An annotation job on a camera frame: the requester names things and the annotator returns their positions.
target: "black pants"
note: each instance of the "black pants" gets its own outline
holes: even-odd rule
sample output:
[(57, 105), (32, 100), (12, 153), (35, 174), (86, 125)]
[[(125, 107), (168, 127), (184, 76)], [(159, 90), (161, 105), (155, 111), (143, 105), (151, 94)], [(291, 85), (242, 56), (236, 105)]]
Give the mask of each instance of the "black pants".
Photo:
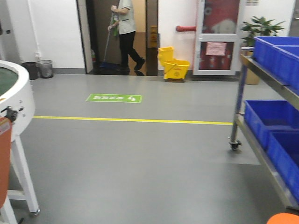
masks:
[(141, 57), (133, 48), (135, 31), (128, 34), (120, 34), (120, 48), (121, 48), (121, 66), (128, 67), (128, 54), (137, 63), (141, 61)]

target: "green conveyor belt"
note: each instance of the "green conveyor belt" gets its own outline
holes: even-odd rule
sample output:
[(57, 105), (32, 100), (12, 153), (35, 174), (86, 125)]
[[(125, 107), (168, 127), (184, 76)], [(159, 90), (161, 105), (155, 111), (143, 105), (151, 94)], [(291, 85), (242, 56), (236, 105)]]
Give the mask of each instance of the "green conveyor belt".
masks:
[(8, 91), (17, 81), (18, 75), (13, 71), (0, 67), (0, 96)]

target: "blue plastic crate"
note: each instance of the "blue plastic crate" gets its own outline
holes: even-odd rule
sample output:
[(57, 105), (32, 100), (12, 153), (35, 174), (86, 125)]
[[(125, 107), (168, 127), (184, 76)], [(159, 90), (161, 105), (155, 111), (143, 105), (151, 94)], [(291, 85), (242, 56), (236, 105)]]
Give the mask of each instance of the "blue plastic crate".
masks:
[(295, 36), (259, 36), (254, 37), (254, 58), (266, 69), (273, 68), (279, 46), (299, 46), (299, 37)]
[(273, 73), (299, 90), (299, 46), (279, 46), (276, 54)]
[(272, 133), (267, 154), (299, 202), (299, 133)]
[(271, 132), (299, 132), (299, 111), (285, 100), (246, 100), (244, 119), (265, 150)]

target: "mop bucket wringer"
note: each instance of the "mop bucket wringer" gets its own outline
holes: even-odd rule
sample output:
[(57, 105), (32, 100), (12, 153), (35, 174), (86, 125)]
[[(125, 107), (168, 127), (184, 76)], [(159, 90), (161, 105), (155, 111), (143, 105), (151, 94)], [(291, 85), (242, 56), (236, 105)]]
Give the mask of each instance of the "mop bucket wringer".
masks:
[(184, 79), (190, 63), (173, 58), (173, 50), (173, 47), (158, 49), (158, 59), (164, 67), (164, 79)]

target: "green leaves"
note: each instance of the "green leaves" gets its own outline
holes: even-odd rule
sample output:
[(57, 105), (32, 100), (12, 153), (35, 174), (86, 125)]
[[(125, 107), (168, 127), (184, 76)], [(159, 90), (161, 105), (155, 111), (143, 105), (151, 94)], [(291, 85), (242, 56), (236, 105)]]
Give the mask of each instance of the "green leaves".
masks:
[(263, 16), (261, 18), (253, 16), (251, 21), (252, 23), (244, 21), (243, 27), (241, 28), (241, 30), (248, 32), (248, 36), (243, 38), (244, 43), (246, 43), (247, 46), (254, 46), (255, 36), (277, 36), (277, 32), (284, 29), (281, 26), (281, 23), (285, 22), (282, 21), (275, 25), (271, 25), (271, 22), (275, 20), (266, 20)]

